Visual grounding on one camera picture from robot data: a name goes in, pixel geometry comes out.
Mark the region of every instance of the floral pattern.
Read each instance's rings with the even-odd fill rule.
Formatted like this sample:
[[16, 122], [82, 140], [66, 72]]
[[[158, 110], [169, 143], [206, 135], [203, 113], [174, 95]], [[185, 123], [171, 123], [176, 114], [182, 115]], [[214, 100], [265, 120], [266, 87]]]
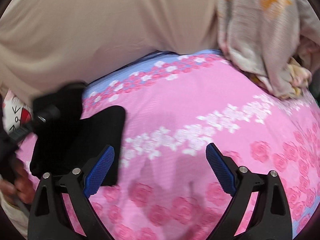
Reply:
[[[103, 90], [85, 98], [83, 113], [86, 118], [115, 104], [127, 110], [119, 183], [90, 197], [116, 240], [207, 238], [231, 199], [205, 158], [211, 142], [252, 172], [276, 170], [293, 235], [303, 229], [320, 201], [320, 111], [307, 91], [299, 100], [282, 102], [213, 54], [126, 71], [125, 79], [107, 79]], [[19, 153], [27, 168], [34, 141], [26, 140]], [[246, 229], [255, 200], [237, 234]], [[83, 234], [67, 196], [65, 202], [75, 230]]]

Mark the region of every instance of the hand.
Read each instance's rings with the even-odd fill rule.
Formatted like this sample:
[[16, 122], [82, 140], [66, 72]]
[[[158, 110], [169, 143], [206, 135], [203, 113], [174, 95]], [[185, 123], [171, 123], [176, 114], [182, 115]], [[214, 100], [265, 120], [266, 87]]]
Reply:
[[0, 190], [4, 195], [4, 199], [8, 203], [15, 205], [12, 196], [17, 195], [25, 204], [31, 204], [35, 196], [35, 190], [27, 171], [24, 169], [23, 162], [19, 159], [15, 163], [15, 170], [20, 176], [15, 180], [14, 185], [6, 180], [0, 181]]

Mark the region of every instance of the black cloth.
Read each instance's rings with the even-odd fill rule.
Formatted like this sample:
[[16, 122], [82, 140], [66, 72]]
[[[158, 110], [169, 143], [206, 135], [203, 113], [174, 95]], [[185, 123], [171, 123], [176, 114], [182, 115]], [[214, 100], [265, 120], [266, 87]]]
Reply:
[[53, 104], [61, 112], [61, 118], [45, 129], [36, 131], [38, 139], [30, 163], [30, 171], [39, 179], [45, 172], [64, 175], [74, 168], [96, 157], [111, 145], [115, 150], [115, 159], [102, 186], [112, 186], [118, 180], [118, 166], [122, 133], [125, 122], [125, 110], [121, 106], [111, 106], [87, 119], [82, 114], [81, 86], [68, 87], [57, 93], [38, 98], [33, 102], [34, 114], [44, 106]]

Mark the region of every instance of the beige cloth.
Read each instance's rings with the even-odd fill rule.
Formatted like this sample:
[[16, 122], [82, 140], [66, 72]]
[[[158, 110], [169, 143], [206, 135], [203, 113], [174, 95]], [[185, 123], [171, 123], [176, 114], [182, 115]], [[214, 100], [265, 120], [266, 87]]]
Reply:
[[15, 226], [18, 232], [27, 239], [28, 236], [28, 218], [23, 214], [23, 212], [18, 208], [10, 205], [5, 199], [0, 190], [0, 204], [3, 208], [5, 214], [10, 219], [11, 223]]
[[0, 85], [30, 103], [155, 50], [216, 49], [215, 11], [216, 0], [12, 0], [0, 19]]
[[[227, 59], [276, 97], [299, 97], [320, 67], [320, 21], [307, 0], [218, 0], [218, 22]], [[291, 64], [296, 53], [305, 68]]]

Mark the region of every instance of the patterned towel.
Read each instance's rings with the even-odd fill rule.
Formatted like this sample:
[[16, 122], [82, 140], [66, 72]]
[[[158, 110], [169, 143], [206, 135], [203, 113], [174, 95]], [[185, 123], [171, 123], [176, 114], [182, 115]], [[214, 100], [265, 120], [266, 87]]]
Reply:
[[307, 0], [218, 0], [218, 18], [227, 59], [270, 94], [301, 96], [320, 66], [320, 21]]

